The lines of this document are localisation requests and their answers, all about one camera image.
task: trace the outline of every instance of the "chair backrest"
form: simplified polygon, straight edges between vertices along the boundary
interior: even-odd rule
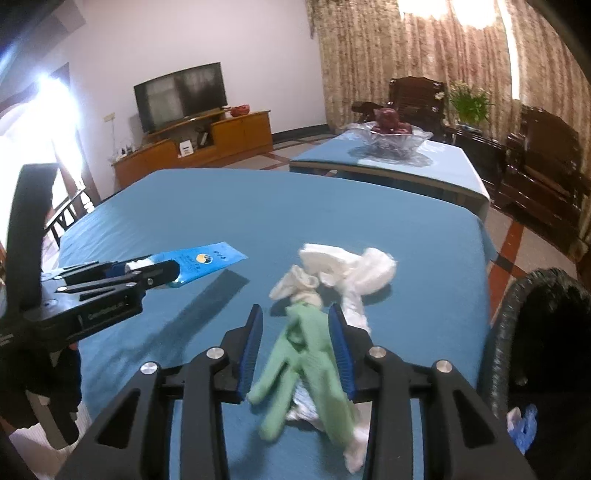
[[[388,106],[395,108],[404,122],[437,133],[443,120],[444,99],[436,95],[445,90],[445,83],[425,77],[391,79]]]
[[[580,170],[579,134],[561,118],[542,108],[523,106],[521,135],[525,137],[525,167],[555,190],[572,191],[573,175]]]

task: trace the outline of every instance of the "green glove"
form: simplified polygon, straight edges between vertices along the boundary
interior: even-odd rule
[[[275,440],[280,435],[296,383],[301,379],[330,441],[345,447],[353,436],[355,417],[352,403],[340,385],[328,315],[304,303],[292,305],[286,311],[287,326],[279,335],[260,380],[247,395],[252,404],[257,404],[277,385],[261,424],[261,437]]]

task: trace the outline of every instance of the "red object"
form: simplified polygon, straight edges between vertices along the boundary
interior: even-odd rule
[[[400,119],[393,108],[381,108],[375,111],[375,120],[382,130],[396,130]]]
[[[392,130],[391,128],[382,128],[379,125],[376,125],[375,127],[373,127],[371,129],[372,132],[376,132],[377,134],[382,134],[382,135],[388,135],[388,134],[393,134],[394,130]]]
[[[413,128],[412,128],[411,124],[405,124],[404,122],[400,122],[398,124],[398,128],[396,129],[395,133],[412,135]]]
[[[251,111],[250,105],[248,105],[248,104],[239,105],[239,106],[232,107],[230,109],[230,115],[232,115],[232,116],[248,115],[250,111]]]

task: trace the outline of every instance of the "television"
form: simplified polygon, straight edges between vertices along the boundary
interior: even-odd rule
[[[219,62],[169,73],[140,83],[134,90],[145,133],[228,103]]]

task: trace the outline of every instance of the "glass bowl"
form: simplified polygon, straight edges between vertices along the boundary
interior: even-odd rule
[[[433,133],[425,132],[425,130],[414,125],[412,125],[412,135],[379,134],[371,130],[377,124],[377,122],[349,124],[346,127],[347,137],[360,138],[372,150],[387,153],[387,157],[392,155],[397,158],[408,158],[412,157],[417,149],[433,136]]]

